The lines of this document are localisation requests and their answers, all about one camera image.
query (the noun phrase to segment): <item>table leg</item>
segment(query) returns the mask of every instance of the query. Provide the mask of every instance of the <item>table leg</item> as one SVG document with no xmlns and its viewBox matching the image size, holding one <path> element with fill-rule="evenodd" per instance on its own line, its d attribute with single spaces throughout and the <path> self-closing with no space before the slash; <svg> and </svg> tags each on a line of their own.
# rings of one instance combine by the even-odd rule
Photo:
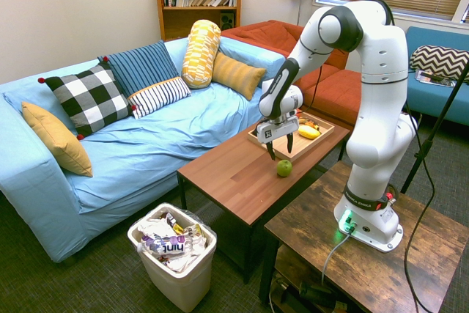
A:
<svg viewBox="0 0 469 313">
<path fill-rule="evenodd" d="M 345 137 L 342 139 L 342 146 L 340 147 L 340 153 L 339 153 L 339 158 L 337 161 L 341 161 L 342 157 L 344 157 L 344 152 L 345 152 L 345 147 L 347 146 L 347 142 L 349 141 L 349 136 Z"/>
<path fill-rule="evenodd" d="M 269 301 L 270 283 L 278 251 L 278 240 L 268 233 L 266 233 L 266 236 L 264 266 L 262 267 L 261 285 L 259 288 L 259 298 L 264 304 Z"/>
<path fill-rule="evenodd" d="M 177 172 L 177 184 L 179 185 L 180 197 L 181 197 L 181 208 L 184 210 L 188 209 L 188 205 L 185 201 L 185 192 L 184 192 L 184 177 Z"/>
<path fill-rule="evenodd" d="M 244 284 L 249 283 L 251 278 L 251 244 L 252 244 L 252 233 L 253 227 L 249 227 L 248 230 L 248 246 L 244 252 L 244 265 L 243 265 L 243 282 Z"/>
</svg>

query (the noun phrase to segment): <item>yellow pillow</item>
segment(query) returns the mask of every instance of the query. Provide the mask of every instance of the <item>yellow pillow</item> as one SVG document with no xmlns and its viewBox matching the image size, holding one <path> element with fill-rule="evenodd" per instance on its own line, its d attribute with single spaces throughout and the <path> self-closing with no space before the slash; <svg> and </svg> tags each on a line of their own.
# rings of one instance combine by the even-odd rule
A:
<svg viewBox="0 0 469 313">
<path fill-rule="evenodd" d="M 47 110 L 22 102 L 23 118 L 51 151 L 57 163 L 78 175 L 92 177 L 91 161 L 80 141 Z"/>
<path fill-rule="evenodd" d="M 265 71 L 266 69 L 246 65 L 218 52 L 213 65 L 212 81 L 228 86 L 251 100 Z"/>
<path fill-rule="evenodd" d="M 210 84 L 219 45 L 220 29 L 212 21 L 198 20 L 192 25 L 181 73 L 190 88 L 205 88 Z"/>
</svg>

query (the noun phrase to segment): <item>light blue sofa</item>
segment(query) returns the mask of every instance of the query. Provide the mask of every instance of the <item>light blue sofa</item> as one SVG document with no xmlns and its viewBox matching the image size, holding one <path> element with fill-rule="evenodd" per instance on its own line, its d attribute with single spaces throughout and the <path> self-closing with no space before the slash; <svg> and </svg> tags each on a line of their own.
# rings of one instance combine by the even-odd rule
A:
<svg viewBox="0 0 469 313">
<path fill-rule="evenodd" d="M 421 45 L 441 45 L 444 47 L 469 51 L 469 35 L 409 27 L 406 33 L 409 59 Z M 407 101 L 411 110 L 438 117 L 451 94 L 451 87 L 424 84 L 415 79 L 415 73 L 409 72 Z M 446 119 L 463 125 L 469 125 L 469 85 L 462 84 Z"/>
<path fill-rule="evenodd" d="M 181 70 L 187 38 L 166 43 Z M 272 78 L 285 58 L 221 38 L 220 51 Z M 60 168 L 21 116 L 21 101 L 53 112 L 76 133 L 59 101 L 39 77 L 76 74 L 97 60 L 0 85 L 0 191 L 29 225 L 54 262 L 177 186 L 176 171 L 261 118 L 257 88 L 251 101 L 211 83 L 190 97 L 141 119 L 128 117 L 86 137 L 93 178 Z"/>
</svg>

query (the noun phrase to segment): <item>banana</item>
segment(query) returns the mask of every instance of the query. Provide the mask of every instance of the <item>banana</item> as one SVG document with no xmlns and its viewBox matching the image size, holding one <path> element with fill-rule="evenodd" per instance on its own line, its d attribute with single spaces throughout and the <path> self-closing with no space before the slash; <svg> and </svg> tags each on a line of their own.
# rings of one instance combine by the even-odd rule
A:
<svg viewBox="0 0 469 313">
<path fill-rule="evenodd" d="M 307 139 L 315 139 L 321 134 L 318 130 L 308 125 L 301 125 L 300 128 L 298 128 L 298 133 Z"/>
</svg>

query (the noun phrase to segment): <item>cable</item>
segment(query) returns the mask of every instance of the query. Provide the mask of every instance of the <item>cable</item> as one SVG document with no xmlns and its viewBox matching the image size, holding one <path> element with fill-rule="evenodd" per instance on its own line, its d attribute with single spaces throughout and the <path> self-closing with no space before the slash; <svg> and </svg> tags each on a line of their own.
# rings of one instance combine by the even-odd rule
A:
<svg viewBox="0 0 469 313">
<path fill-rule="evenodd" d="M 317 86 L 320 84 L 321 75 L 322 75 L 322 65 L 320 67 L 320 74 L 319 76 L 317 76 L 316 86 L 314 88 L 314 93 L 313 93 L 313 99 L 311 99 L 311 104 L 309 104 L 309 107 L 305 110 L 305 113 L 313 106 L 313 102 L 316 97 Z"/>
<path fill-rule="evenodd" d="M 269 291 L 269 303 L 270 303 L 270 309 L 272 309 L 272 313 L 276 313 L 275 309 L 273 308 L 272 298 L 270 297 L 270 291 Z"/>
<path fill-rule="evenodd" d="M 407 102 L 405 102 L 405 107 L 407 109 L 407 113 L 412 117 L 412 114 L 410 113 L 410 109 L 409 109 L 409 104 Z M 405 272 L 405 278 L 407 279 L 407 283 L 409 284 L 409 288 L 410 288 L 410 291 L 412 293 L 412 297 L 414 299 L 414 302 L 416 304 L 416 311 L 418 313 L 418 304 L 421 305 L 421 307 L 428 313 L 432 313 L 432 311 L 430 311 L 428 308 L 425 307 L 425 305 L 422 304 L 422 302 L 418 299 L 417 297 L 417 294 L 416 294 L 416 291 L 415 289 L 413 288 L 413 285 L 412 285 L 412 281 L 410 280 L 410 275 L 409 275 L 409 270 L 408 270 L 408 255 L 409 255 L 409 249 L 410 249 L 410 244 L 412 243 L 412 239 L 413 239 L 413 236 L 414 234 L 416 233 L 416 230 L 417 230 L 417 227 L 418 225 L 420 224 L 422 218 L 424 217 L 424 214 L 426 212 L 426 209 L 430 206 L 430 203 L 432 203 L 432 200 L 433 198 L 435 198 L 435 184 L 433 183 L 433 180 L 432 180 L 432 177 L 430 176 L 430 173 L 428 171 L 428 168 L 426 167 L 426 161 L 425 161 L 425 156 L 422 152 L 422 145 L 421 145 L 421 142 L 420 142 L 420 136 L 418 135 L 418 132 L 417 132 L 417 127 L 416 127 L 416 124 L 414 123 L 413 121 L 413 118 L 410 119 L 410 121 L 412 122 L 412 126 L 413 126 L 413 129 L 414 131 L 416 132 L 416 136 L 417 136 L 417 142 L 418 142 L 418 150 L 419 152 L 421 153 L 422 155 L 422 162 L 424 163 L 424 168 L 425 168 L 425 172 L 426 172 L 426 175 L 428 177 L 428 180 L 430 181 L 430 184 L 432 185 L 432 195 L 430 196 L 430 199 L 429 201 L 426 203 L 425 205 L 425 208 L 424 210 L 422 211 L 421 215 L 418 217 L 418 220 L 417 220 L 417 223 L 415 225 L 415 227 L 413 228 L 413 231 L 412 231 L 412 234 L 410 235 L 410 238 L 409 238 L 409 242 L 407 244 L 407 247 L 405 248 L 405 254 L 404 254 L 404 272 Z"/>
<path fill-rule="evenodd" d="M 326 269 L 328 268 L 328 262 L 329 262 L 330 257 L 332 256 L 332 254 L 336 251 L 336 249 L 338 247 L 340 247 L 345 241 L 347 241 L 349 239 L 349 237 L 352 234 L 353 230 L 349 231 L 346 238 L 343 239 L 342 242 L 340 242 L 340 244 L 338 244 L 336 247 L 334 247 L 332 251 L 330 251 L 330 253 L 328 255 L 328 258 L 325 260 L 324 267 L 322 267 L 322 274 L 321 274 L 321 285 L 322 286 L 324 286 L 324 275 L 325 275 Z"/>
</svg>

